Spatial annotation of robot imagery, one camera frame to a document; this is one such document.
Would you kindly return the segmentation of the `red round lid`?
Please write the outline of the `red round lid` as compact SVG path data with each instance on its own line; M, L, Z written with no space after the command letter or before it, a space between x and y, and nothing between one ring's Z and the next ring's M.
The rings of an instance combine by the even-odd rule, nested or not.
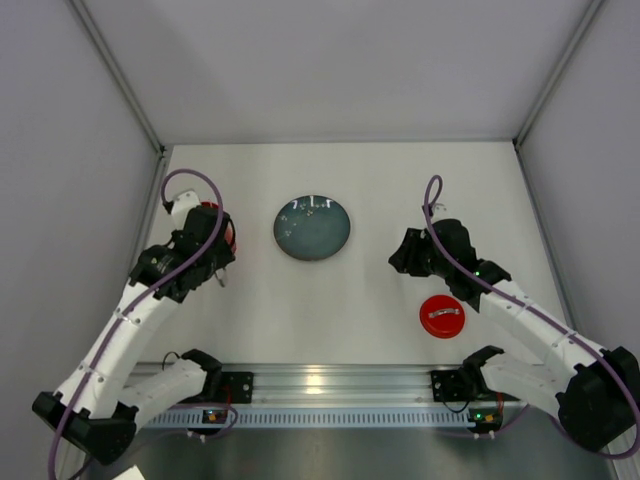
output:
M466 322L462 304L447 295L434 295L425 300L419 310L423 329L439 339L451 339L459 335Z

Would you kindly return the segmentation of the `metal serving tongs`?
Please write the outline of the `metal serving tongs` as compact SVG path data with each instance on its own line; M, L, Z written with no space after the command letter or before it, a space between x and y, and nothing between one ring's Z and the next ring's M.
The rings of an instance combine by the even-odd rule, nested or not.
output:
M221 268L218 269L214 272L214 277L216 279L216 281L218 282L218 284L222 287L225 288L228 284L228 274L227 274L227 270L225 268Z

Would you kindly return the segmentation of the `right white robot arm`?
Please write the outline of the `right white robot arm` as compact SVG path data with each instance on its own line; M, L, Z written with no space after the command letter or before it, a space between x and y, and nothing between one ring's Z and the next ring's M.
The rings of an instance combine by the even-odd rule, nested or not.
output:
M496 263L477 256L456 219L410 228L390 265L412 277L437 276L458 301L499 325L535 357L523 362L496 346L455 370L463 400L502 393L546 412L566 435L599 452L639 423L639 363L627 349L584 338L543 311Z

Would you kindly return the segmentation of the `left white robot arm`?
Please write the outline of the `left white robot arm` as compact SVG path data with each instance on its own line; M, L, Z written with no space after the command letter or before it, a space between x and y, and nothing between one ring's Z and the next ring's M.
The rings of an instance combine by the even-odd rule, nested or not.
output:
M150 339L187 295L234 259L231 216L207 202L191 208L168 243L140 254L89 353L56 390L38 394L33 412L87 456L109 465L157 415L180 403L215 401L222 365L198 349L132 387L126 381Z

